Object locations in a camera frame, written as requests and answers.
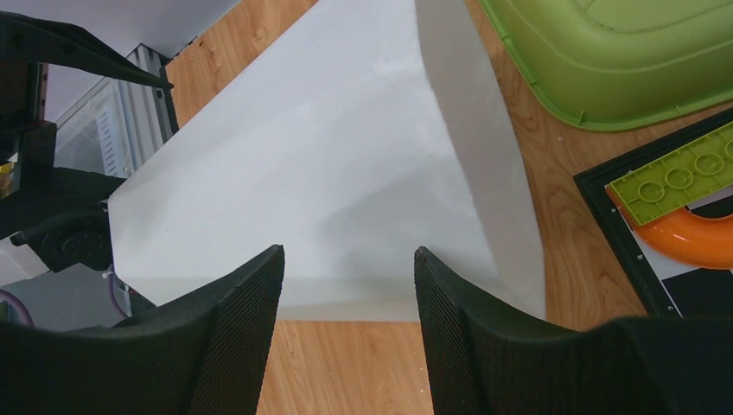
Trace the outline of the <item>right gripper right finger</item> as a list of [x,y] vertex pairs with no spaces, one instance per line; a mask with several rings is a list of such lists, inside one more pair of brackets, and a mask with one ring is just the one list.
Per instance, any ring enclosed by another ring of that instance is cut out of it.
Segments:
[[566,329],[471,284],[424,247],[414,283],[437,414],[732,411],[728,317],[622,317]]

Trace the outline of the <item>white plastic bin liner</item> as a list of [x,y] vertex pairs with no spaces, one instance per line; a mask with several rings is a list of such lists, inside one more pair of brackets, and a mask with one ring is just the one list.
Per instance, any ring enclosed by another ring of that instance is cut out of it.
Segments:
[[320,1],[111,196],[114,269],[162,305],[272,245],[278,316],[414,321],[415,251],[545,316],[525,165],[462,1]]

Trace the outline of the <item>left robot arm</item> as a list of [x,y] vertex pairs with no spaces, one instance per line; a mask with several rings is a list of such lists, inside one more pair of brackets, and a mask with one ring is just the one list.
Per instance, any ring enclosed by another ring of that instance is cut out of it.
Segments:
[[123,181],[55,166],[58,128],[43,115],[50,64],[163,90],[172,84],[80,26],[1,14],[1,164],[17,157],[1,200],[1,238],[28,246],[53,272],[78,263],[104,271],[112,263],[105,202]]

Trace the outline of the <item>large green plastic container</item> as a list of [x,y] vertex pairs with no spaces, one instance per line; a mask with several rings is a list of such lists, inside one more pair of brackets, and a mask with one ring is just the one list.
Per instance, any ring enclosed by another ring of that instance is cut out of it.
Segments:
[[729,1],[485,1],[540,104],[586,131],[629,131],[732,98]]

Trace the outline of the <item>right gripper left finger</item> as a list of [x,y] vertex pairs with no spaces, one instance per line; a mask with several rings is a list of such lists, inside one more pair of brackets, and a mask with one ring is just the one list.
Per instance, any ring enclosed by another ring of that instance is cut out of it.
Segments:
[[1,326],[4,414],[253,414],[284,280],[274,245],[110,327]]

